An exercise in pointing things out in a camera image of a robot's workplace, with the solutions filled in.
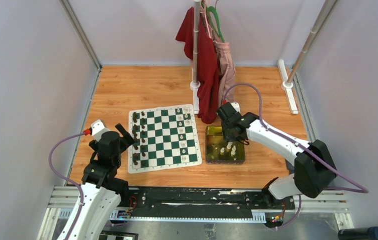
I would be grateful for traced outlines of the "green white chess board mat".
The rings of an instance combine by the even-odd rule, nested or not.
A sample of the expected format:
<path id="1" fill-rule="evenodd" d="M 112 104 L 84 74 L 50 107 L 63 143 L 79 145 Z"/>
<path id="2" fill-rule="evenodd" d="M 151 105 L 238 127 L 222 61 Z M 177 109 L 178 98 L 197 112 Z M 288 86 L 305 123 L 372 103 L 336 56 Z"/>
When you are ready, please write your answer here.
<path id="1" fill-rule="evenodd" d="M 178 126 L 178 115 L 183 126 Z M 202 160 L 199 135 L 192 104 L 132 110 L 128 114 L 131 135 L 135 144 L 128 149 L 130 174 L 184 168 L 200 165 Z"/>

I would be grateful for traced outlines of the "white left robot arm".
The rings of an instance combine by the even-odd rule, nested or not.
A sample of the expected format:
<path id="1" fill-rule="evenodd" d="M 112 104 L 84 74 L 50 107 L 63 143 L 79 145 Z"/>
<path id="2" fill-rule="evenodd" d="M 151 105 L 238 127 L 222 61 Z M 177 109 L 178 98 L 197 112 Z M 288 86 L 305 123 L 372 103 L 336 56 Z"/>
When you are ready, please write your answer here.
<path id="1" fill-rule="evenodd" d="M 91 135 L 93 153 L 83 171 L 82 183 L 76 184 L 79 195 L 59 240 L 97 240 L 113 210 L 129 203 L 128 182 L 116 178 L 121 154 L 135 139 L 121 125 L 108 129 L 102 120 L 91 124 L 83 135 Z"/>

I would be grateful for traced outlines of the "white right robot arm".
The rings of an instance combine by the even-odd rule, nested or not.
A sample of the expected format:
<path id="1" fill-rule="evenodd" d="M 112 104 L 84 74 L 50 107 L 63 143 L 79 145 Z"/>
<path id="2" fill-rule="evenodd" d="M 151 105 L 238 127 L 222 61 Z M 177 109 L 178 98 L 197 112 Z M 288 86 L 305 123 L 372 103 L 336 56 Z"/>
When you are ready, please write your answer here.
<path id="1" fill-rule="evenodd" d="M 269 209 L 294 195 L 316 198 L 336 178 L 335 164 L 326 144 L 297 139 L 248 112 L 242 115 L 231 103 L 217 109 L 227 142 L 259 143 L 278 153 L 294 168 L 286 177 L 276 177 L 262 189 L 262 202 Z"/>

